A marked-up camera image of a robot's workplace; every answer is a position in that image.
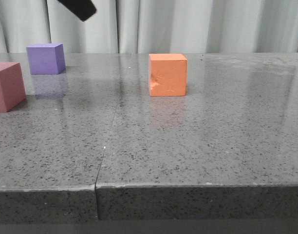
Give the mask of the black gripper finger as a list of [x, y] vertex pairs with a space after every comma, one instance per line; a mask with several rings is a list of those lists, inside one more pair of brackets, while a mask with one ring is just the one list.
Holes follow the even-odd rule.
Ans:
[[91, 0], [58, 0], [58, 2], [81, 21], [86, 21], [96, 13], [96, 7]]

